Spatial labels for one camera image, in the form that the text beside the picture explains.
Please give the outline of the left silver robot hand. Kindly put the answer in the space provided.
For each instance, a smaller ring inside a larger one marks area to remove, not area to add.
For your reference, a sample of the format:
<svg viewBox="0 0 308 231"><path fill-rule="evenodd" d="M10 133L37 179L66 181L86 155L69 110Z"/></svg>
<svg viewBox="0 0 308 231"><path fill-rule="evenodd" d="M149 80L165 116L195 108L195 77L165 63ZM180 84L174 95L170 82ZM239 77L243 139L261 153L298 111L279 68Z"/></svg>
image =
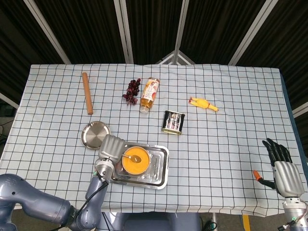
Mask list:
<svg viewBox="0 0 308 231"><path fill-rule="evenodd" d="M125 140L107 134L99 149L99 159L111 162L115 166L121 159L125 145Z"/></svg>

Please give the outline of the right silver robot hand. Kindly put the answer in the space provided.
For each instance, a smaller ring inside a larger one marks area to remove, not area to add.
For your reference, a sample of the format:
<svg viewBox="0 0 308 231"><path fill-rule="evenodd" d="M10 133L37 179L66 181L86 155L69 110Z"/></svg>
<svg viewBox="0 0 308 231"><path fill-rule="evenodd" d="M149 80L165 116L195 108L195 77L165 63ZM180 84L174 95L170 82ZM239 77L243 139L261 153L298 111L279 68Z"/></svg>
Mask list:
<svg viewBox="0 0 308 231"><path fill-rule="evenodd" d="M262 143L268 151L274 181L265 180L256 170L253 170L255 179L260 184L276 190L279 195L285 198L300 197L304 194L305 190L299 170L292 162L288 149L270 138Z"/></svg>

